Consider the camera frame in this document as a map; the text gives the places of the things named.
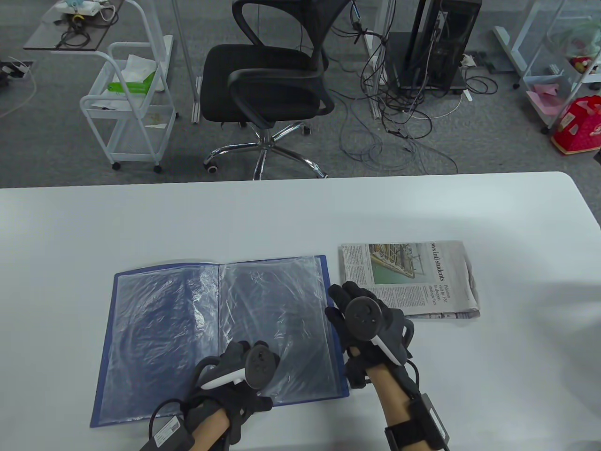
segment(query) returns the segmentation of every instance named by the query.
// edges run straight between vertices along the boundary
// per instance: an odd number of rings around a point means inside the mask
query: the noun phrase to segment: plastic bag
[[[601,50],[600,40],[601,23],[592,19],[551,36],[551,41],[567,58],[596,57]]]
[[[274,404],[340,396],[326,291],[315,257],[223,265],[219,271],[220,349],[264,340],[281,357],[263,396]]]

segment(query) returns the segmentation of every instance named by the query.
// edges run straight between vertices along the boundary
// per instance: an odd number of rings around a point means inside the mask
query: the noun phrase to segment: chrome chair base
[[[311,126],[309,124],[302,121],[294,122],[293,124],[290,124],[287,127],[281,129],[274,135],[271,134],[271,130],[258,130],[251,123],[248,124],[257,135],[258,142],[245,144],[231,144],[230,146],[223,146],[218,149],[215,149],[211,152],[211,154],[209,154],[208,157],[205,158],[203,162],[204,168],[209,172],[209,174],[215,174],[218,171],[217,165],[213,162],[213,159],[217,156],[224,155],[229,152],[249,152],[251,150],[258,150],[259,159],[257,161],[257,166],[255,167],[255,171],[252,177],[253,180],[261,180],[261,178],[263,177],[263,168],[265,167],[265,160],[267,159],[267,154],[269,152],[273,152],[277,155],[285,156],[286,158],[289,158],[291,160],[303,163],[305,166],[307,166],[313,171],[313,173],[318,179],[328,178],[328,174],[323,172],[321,168],[317,165],[317,163],[314,163],[313,161],[305,158],[299,153],[277,145],[277,142],[279,140],[298,129],[301,129],[303,134],[311,133]]]

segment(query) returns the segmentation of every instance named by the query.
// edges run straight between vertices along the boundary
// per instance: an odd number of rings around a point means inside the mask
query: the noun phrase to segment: forearm
[[[216,441],[230,427],[230,420],[224,409],[219,409],[192,433],[195,443],[191,451],[209,451]]]
[[[386,365],[374,366],[366,372],[382,404],[386,424],[394,426],[410,420],[409,396],[401,389]],[[430,451],[430,447],[422,440],[404,447],[403,451]]]

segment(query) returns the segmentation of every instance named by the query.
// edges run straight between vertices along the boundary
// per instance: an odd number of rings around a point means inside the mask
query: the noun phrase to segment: chair seat
[[[203,116],[214,122],[248,121],[230,97],[228,77],[232,72],[260,68],[306,70],[309,63],[307,54],[293,49],[245,44],[213,47],[204,63],[200,92]],[[320,106],[319,98],[301,88],[252,84],[241,91],[269,122],[310,119]]]

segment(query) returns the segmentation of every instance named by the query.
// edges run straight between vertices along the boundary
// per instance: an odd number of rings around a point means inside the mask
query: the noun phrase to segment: white stand leg
[[[186,61],[186,68],[188,70],[188,78],[190,80],[190,86],[192,88],[192,123],[198,124],[200,122],[200,85],[203,81],[202,77],[196,77],[192,70],[192,60],[190,58],[190,52],[188,50],[188,43],[186,42],[186,36],[184,35],[184,29],[182,26],[182,19],[180,17],[180,9],[177,5],[177,0],[171,0],[171,8],[173,9],[173,15],[175,16],[175,24],[177,25],[177,32],[180,35],[180,45],[184,54],[184,60]]]
[[[520,54],[519,48],[522,45],[539,8],[540,0],[529,0],[528,6],[522,12],[516,27],[511,32],[511,36],[502,26],[496,26],[492,30],[513,64],[513,67],[516,68],[517,74],[520,76],[524,73],[528,65]]]
[[[378,6],[376,13],[376,24],[374,26],[374,33],[378,33],[380,36],[384,36],[384,33],[388,30],[389,20],[387,20],[387,15],[389,14],[389,9],[391,8],[392,1],[391,0],[382,0],[380,5]],[[376,36],[373,35],[364,35],[365,48],[367,48],[367,54],[371,56],[370,58],[370,66],[372,70],[377,69],[378,59],[380,57],[380,53],[384,54],[384,48],[380,47],[378,51],[376,49],[380,45],[380,40]],[[382,75],[380,77],[380,85],[386,84],[386,71],[382,71]]]
[[[154,0],[140,0],[140,3],[148,20],[150,39],[153,41],[153,44],[156,48],[157,56],[160,60],[160,66],[166,79],[167,74],[169,73],[169,64],[171,62],[173,35],[169,34],[163,36],[163,31],[159,22],[159,15],[156,12],[156,4],[154,3]],[[159,81],[157,91],[163,92],[164,90],[165,87],[163,86],[163,81],[161,80]]]

